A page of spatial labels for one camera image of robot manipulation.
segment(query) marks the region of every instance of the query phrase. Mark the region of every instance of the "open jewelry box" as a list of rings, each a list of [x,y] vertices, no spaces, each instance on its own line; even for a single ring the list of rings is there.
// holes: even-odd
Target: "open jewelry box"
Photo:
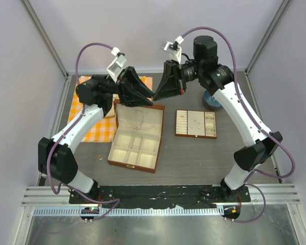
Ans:
[[[163,128],[164,106],[126,107],[115,100],[117,131],[108,156],[110,165],[155,173]]]

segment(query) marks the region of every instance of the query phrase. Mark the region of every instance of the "wooden box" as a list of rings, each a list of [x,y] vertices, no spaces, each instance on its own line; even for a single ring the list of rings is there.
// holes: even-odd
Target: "wooden box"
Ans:
[[[176,136],[216,139],[216,117],[213,111],[176,112]]]
[[[110,165],[155,173],[161,146],[164,106],[126,107],[115,100],[117,131]]]

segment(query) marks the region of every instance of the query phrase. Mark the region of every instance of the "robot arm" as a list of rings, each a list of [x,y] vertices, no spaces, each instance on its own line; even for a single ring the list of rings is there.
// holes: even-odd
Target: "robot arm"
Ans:
[[[238,128],[245,147],[234,153],[235,165],[230,173],[221,181],[223,195],[236,197],[249,174],[265,162],[276,150],[277,145],[266,137],[252,122],[241,105],[234,84],[234,75],[224,65],[218,64],[217,43],[210,36],[198,36],[194,39],[194,59],[180,64],[178,37],[174,43],[167,42],[163,50],[170,54],[164,63],[162,80],[153,96],[157,101],[171,96],[182,95],[186,91],[186,83],[198,79],[200,85],[223,106]],[[279,142],[282,136],[271,130],[258,118],[246,98],[241,100],[248,106],[254,119]]]
[[[50,159],[52,178],[95,200],[98,196],[98,184],[79,171],[73,156],[77,146],[87,132],[110,111],[113,94],[118,94],[121,104],[128,107],[152,105],[147,98],[152,97],[153,92],[140,80],[133,67],[122,68],[125,63],[123,54],[118,53],[116,56],[107,68],[108,76],[93,75],[76,87],[76,94],[84,104],[78,115],[51,139],[42,138],[38,144],[40,172],[47,174],[47,159],[50,151],[54,150]]]

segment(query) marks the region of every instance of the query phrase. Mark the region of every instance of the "small tray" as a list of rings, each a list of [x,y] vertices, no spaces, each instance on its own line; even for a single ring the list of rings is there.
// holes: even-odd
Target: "small tray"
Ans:
[[[216,115],[213,111],[177,110],[175,135],[216,139]]]

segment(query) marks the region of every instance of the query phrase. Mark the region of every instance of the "beige felt lining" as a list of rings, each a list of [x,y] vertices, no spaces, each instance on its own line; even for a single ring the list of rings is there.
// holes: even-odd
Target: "beige felt lining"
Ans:
[[[118,129],[108,160],[155,168],[162,132],[163,111],[116,105]]]

